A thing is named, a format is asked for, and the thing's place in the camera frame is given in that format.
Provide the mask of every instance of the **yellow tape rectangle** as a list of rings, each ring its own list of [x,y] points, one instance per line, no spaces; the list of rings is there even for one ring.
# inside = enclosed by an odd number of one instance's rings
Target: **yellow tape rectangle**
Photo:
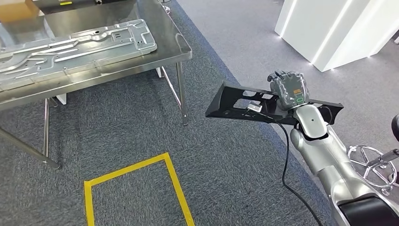
[[[91,193],[91,187],[94,185],[98,185],[104,181],[119,177],[123,174],[132,172],[134,170],[138,170],[144,166],[148,166],[150,164],[159,162],[164,160],[166,163],[166,168],[168,169],[170,179],[172,180],[173,187],[175,189],[177,199],[179,200],[180,207],[182,208],[184,218],[186,220],[186,224],[188,226],[194,226],[194,220],[192,219],[190,209],[188,208],[186,198],[184,197],[183,190],[180,186],[179,179],[177,178],[177,174],[175,168],[173,167],[172,160],[170,159],[169,153],[163,153],[161,155],[152,157],[150,159],[141,161],[139,163],[133,164],[131,166],[122,168],[120,170],[114,171],[112,173],[105,174],[98,178],[94,178],[90,181],[84,181],[84,195],[85,195],[85,208],[86,208],[86,217],[88,226],[94,226],[94,211],[93,211],[93,197]]]
[[[60,6],[71,5],[71,4],[72,4],[71,1],[60,2]]]

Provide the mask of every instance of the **silver pole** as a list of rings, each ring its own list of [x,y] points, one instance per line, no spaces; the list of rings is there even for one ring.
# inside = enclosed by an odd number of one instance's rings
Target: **silver pole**
[[[181,111],[182,110],[182,104],[180,103],[179,97],[177,96],[176,91],[173,88],[173,85],[172,85],[172,83],[169,80],[168,74],[166,74],[166,71],[165,71],[164,67],[161,67],[161,70],[162,70],[161,73],[163,73],[163,76],[165,77],[166,82],[169,85],[169,88],[172,90],[173,96],[175,97],[175,100],[176,100],[177,104],[179,105],[179,108],[180,108],[180,111]]]
[[[393,149],[380,157],[367,163],[367,167],[375,168],[381,165],[387,165],[390,161],[397,159],[399,157],[399,149]]]
[[[180,94],[180,103],[182,105],[182,117],[183,117],[183,125],[188,125],[188,111],[186,104],[186,96],[184,89],[184,76],[183,76],[183,66],[182,62],[176,63],[176,71],[177,71],[177,82],[179,83],[179,94]]]
[[[49,128],[49,108],[48,108],[48,98],[45,101],[44,108],[44,139],[43,139],[43,151],[44,155],[48,158],[48,128]]]
[[[34,149],[33,147],[27,145],[26,143],[22,142],[20,139],[16,138],[12,134],[8,133],[7,131],[3,130],[0,127],[0,137],[4,137],[6,140],[9,142],[13,143],[15,146],[21,148],[23,151],[25,151],[28,154],[33,155],[36,159],[46,162],[50,167],[58,169],[60,168],[60,165],[53,160],[49,159],[48,157],[44,156],[42,153]]]

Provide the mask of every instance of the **black cushion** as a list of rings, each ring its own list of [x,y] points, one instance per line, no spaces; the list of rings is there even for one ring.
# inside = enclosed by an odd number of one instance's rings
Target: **black cushion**
[[[351,226],[398,226],[399,217],[380,198],[358,198],[339,205]]]
[[[392,132],[399,141],[399,114],[392,119]]]

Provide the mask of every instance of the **led light strip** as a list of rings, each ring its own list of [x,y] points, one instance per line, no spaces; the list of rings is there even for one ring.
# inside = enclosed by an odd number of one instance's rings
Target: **led light strip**
[[[375,13],[378,11],[378,9],[380,8],[380,6],[383,4],[384,1],[385,0],[376,0],[377,3],[375,5],[373,5],[373,8],[371,9],[371,11],[367,15],[367,17],[362,21],[361,25],[357,29],[356,35],[352,35],[351,40],[348,42],[347,46],[350,46],[351,44],[353,44],[359,38],[359,34],[361,34],[362,30],[366,27],[366,25],[368,25],[368,23],[370,22],[371,18],[374,17]],[[344,48],[340,52],[340,54],[336,58],[336,62],[338,60],[340,60],[341,57],[344,56],[347,53],[346,50],[347,50],[347,48]]]
[[[373,50],[368,54],[368,57],[370,57],[379,46],[381,46],[381,44],[384,42],[384,40],[386,40],[388,38],[389,35],[392,35],[396,29],[399,26],[399,19],[397,19],[394,23],[393,26],[388,30],[387,33],[385,33],[385,35],[377,42],[377,45],[373,48]]]
[[[294,2],[292,2],[291,8],[289,9],[288,16],[287,16],[286,22],[284,23],[283,30],[281,31],[280,37],[283,37],[284,32],[286,32],[287,24],[288,24],[289,20],[291,19],[292,12],[294,11],[297,1],[298,0],[294,0]]]
[[[343,6],[341,12],[339,13],[337,19],[335,20],[333,26],[330,28],[330,31],[327,33],[327,36],[324,38],[322,44],[320,45],[319,49],[317,50],[316,55],[314,55],[313,60],[311,61],[311,64],[314,64],[316,62],[317,58],[319,57],[320,53],[323,51],[328,40],[331,38],[331,35],[335,31],[336,27],[338,26],[339,22],[341,21],[342,17],[344,16],[346,10],[348,10],[351,3],[352,3],[352,0],[346,1],[345,5]]]

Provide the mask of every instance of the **cardboard box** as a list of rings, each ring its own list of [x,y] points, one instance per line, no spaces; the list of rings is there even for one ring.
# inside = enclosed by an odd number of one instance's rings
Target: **cardboard box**
[[[39,9],[32,0],[0,0],[0,23],[36,17]]]

